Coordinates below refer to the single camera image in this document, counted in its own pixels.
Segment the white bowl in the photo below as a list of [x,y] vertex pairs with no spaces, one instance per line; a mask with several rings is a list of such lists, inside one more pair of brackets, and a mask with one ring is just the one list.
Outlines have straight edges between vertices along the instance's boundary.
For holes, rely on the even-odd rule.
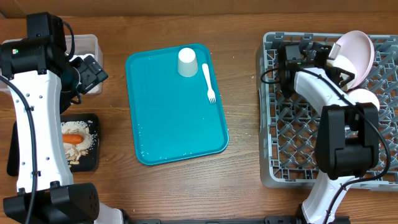
[[377,96],[366,89],[355,89],[348,92],[348,96],[357,103],[372,103],[376,106],[377,110],[380,110],[380,102]]
[[326,64],[331,68],[337,69],[336,72],[340,78],[338,84],[342,90],[348,91],[354,85],[358,73],[353,63],[345,56],[338,55],[334,60],[328,59]]

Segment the white round plate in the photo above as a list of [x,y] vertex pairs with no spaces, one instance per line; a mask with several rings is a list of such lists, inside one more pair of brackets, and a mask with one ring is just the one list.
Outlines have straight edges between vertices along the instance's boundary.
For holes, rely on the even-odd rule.
[[354,79],[348,82],[343,89],[355,88],[369,75],[373,66],[373,43],[364,32],[354,30],[341,36],[336,44],[340,46],[340,49],[331,64],[355,74]]

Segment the orange carrot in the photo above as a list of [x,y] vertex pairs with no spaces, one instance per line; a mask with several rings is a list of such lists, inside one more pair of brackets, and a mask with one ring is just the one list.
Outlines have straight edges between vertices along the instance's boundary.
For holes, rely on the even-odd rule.
[[84,141],[83,136],[79,134],[64,134],[63,142],[68,144],[80,144]]

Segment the wooden handled fork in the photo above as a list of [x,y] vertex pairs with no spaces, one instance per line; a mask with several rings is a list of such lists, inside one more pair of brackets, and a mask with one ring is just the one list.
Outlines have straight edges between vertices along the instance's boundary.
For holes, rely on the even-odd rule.
[[211,85],[209,66],[208,66],[207,63],[204,63],[201,67],[202,67],[203,74],[204,74],[204,77],[205,77],[205,80],[206,80],[206,84],[207,84],[207,87],[208,87],[207,96],[208,96],[209,102],[210,103],[216,103],[215,92],[214,92],[214,90],[212,88],[212,85]]

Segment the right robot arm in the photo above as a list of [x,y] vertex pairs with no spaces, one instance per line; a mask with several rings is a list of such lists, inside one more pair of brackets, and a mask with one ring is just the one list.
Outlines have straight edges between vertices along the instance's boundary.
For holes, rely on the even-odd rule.
[[314,43],[313,59],[299,44],[285,44],[277,51],[277,76],[283,95],[303,96],[320,115],[315,157],[319,173],[302,204],[307,223],[332,223],[351,185],[367,182],[366,172],[376,167],[379,145],[386,140],[378,128],[378,108],[350,98],[358,77],[353,64],[338,55],[338,44]]

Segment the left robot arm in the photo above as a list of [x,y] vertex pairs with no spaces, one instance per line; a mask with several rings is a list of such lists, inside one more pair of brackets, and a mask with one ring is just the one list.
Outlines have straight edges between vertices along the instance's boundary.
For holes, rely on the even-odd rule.
[[3,200],[19,223],[129,223],[124,210],[101,203],[95,186],[76,184],[63,147],[61,114],[107,79],[93,57],[74,57],[61,18],[26,18],[27,37],[1,45],[1,81],[16,112],[19,141],[17,195]]

